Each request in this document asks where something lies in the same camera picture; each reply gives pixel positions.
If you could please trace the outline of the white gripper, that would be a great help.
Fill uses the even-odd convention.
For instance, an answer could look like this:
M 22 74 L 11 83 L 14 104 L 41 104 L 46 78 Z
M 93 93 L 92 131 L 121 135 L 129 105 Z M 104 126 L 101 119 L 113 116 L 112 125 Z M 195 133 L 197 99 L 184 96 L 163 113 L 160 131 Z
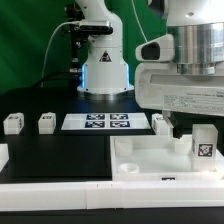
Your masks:
M 135 98 L 141 108 L 163 110 L 171 136 L 180 139 L 183 126 L 173 112 L 224 116 L 224 63 L 205 76 L 180 75 L 171 63 L 141 63 L 135 71 Z

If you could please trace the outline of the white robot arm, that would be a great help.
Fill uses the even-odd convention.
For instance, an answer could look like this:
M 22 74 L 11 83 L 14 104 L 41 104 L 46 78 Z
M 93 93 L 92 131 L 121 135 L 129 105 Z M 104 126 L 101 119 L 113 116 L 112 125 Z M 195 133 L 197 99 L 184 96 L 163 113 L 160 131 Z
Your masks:
M 111 99 L 130 90 L 144 109 L 224 117 L 224 0 L 148 0 L 166 20 L 166 34 L 135 50 L 135 83 L 123 59 L 120 18 L 105 0 L 75 0 L 84 17 L 74 23 L 87 37 L 88 58 L 78 92 Z

